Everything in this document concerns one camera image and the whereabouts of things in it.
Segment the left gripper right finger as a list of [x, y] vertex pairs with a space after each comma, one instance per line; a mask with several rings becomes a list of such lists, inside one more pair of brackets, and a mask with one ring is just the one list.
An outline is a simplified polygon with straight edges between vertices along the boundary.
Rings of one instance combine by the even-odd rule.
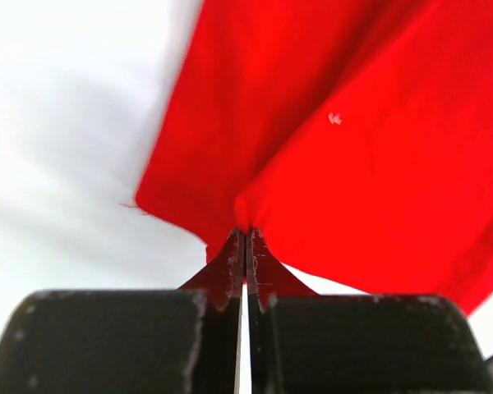
[[246, 236], [255, 393], [493, 393], [467, 320], [437, 295], [319, 295]]

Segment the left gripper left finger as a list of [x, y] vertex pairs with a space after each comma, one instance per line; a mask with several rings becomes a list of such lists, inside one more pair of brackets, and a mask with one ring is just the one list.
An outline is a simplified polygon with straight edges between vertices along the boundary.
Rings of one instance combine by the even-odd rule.
[[28, 295], [0, 340], [0, 393], [234, 393], [245, 236], [176, 290]]

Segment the red t shirt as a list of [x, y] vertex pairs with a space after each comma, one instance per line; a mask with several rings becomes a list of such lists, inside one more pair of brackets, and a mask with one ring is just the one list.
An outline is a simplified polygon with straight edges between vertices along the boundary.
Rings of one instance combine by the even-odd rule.
[[137, 206], [369, 293], [493, 292], [493, 1], [206, 1]]

